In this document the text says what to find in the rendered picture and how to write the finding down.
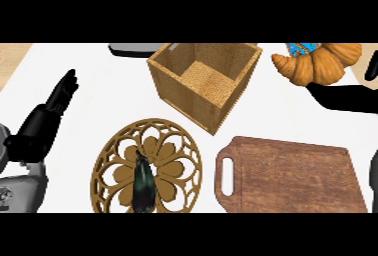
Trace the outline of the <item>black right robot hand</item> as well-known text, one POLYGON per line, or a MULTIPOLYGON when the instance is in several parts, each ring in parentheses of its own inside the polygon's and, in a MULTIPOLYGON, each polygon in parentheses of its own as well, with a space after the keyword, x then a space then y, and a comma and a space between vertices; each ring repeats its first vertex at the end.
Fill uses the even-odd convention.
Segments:
POLYGON ((378 114, 378 89, 363 85, 306 86, 317 103, 329 110, 378 114))

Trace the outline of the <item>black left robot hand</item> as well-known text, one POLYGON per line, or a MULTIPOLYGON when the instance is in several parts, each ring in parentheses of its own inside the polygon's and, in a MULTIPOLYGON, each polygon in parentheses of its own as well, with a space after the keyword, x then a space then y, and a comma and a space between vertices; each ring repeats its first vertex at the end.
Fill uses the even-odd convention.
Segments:
POLYGON ((71 69, 57 82, 46 103, 32 109, 18 133, 4 139, 10 161, 38 163, 44 160, 77 89, 75 70, 71 69))

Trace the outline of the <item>golden brown croissant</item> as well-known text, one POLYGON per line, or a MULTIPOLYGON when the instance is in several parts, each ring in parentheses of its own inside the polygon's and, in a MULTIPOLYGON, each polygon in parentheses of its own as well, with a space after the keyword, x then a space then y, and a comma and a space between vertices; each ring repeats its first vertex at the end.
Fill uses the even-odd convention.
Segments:
POLYGON ((331 85, 340 81, 344 69, 357 63, 360 56, 359 43, 320 43, 320 47, 307 55, 292 57, 273 54, 272 62, 294 85, 331 85))

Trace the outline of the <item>brown wooden cutting board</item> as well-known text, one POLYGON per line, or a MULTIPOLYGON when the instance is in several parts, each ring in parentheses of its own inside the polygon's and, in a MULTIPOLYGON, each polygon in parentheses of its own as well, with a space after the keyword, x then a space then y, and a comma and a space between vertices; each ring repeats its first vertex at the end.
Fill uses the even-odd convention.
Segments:
POLYGON ((215 197, 229 212, 363 213, 366 205, 348 151, 277 140, 238 136, 220 150, 233 161, 233 193, 214 185, 215 197))

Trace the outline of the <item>square wicker basket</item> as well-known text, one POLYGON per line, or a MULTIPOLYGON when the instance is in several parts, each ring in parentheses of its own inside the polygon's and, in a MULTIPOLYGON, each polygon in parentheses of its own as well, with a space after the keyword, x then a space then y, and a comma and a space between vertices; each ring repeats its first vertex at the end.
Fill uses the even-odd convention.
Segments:
POLYGON ((148 58, 159 98, 211 135, 245 91, 261 51, 252 43, 165 43, 148 58))

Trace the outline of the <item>blue patterned item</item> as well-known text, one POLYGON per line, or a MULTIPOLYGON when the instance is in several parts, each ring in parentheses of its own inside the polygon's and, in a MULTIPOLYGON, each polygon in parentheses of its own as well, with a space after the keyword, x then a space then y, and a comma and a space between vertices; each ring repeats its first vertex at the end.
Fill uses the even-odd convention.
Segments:
POLYGON ((320 43, 288 43, 289 55, 298 57, 310 54, 320 47, 320 43))

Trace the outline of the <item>dark eggplant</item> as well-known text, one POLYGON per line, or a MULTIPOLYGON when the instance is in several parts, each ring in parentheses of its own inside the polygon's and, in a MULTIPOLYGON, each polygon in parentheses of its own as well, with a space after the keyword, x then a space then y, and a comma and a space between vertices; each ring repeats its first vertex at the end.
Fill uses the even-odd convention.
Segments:
POLYGON ((131 206, 136 213, 148 213, 155 207, 155 180, 146 157, 136 152, 131 206))

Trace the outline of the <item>round wooden openwork trivet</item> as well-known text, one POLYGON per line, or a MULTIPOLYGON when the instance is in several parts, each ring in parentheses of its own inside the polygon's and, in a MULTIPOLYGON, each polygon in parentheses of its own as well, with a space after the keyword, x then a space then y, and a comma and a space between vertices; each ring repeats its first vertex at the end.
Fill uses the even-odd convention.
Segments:
POLYGON ((155 184, 149 212, 190 212, 199 196, 202 163, 187 131, 171 121, 149 118, 128 124, 100 150, 91 172, 93 211, 134 212, 133 184, 137 153, 145 157, 155 184))

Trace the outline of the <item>grey flat appliance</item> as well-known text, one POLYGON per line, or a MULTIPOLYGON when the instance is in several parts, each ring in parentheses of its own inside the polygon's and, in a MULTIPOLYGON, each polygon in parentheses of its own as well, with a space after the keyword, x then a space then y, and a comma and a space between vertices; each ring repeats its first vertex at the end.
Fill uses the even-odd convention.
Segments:
POLYGON ((108 48, 115 56, 149 58, 161 46, 162 43, 111 43, 108 48))

